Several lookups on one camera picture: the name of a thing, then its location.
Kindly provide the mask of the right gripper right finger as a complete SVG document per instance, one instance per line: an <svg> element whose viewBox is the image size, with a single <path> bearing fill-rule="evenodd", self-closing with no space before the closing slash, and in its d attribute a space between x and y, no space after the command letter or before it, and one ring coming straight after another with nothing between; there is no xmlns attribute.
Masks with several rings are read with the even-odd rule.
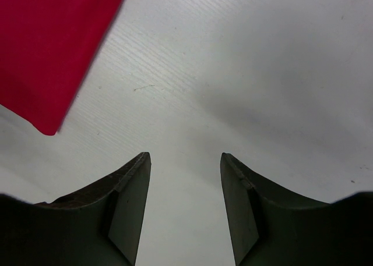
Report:
<svg viewBox="0 0 373 266"><path fill-rule="evenodd" d="M221 185L236 265L371 265L372 193L297 194L224 153Z"/></svg>

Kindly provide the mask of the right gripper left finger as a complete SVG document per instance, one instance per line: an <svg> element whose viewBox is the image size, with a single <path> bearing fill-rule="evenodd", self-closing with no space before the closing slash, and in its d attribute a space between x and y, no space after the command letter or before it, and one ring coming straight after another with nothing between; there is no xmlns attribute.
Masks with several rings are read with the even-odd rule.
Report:
<svg viewBox="0 0 373 266"><path fill-rule="evenodd" d="M1 195L2 265L134 265L150 154L51 203Z"/></svg>

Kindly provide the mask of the bright red t shirt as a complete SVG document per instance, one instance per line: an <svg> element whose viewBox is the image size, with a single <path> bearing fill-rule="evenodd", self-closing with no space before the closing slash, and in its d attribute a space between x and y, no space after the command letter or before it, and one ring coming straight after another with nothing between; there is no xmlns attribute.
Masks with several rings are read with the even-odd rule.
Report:
<svg viewBox="0 0 373 266"><path fill-rule="evenodd" d="M1 104L52 136L123 0L1 0Z"/></svg>

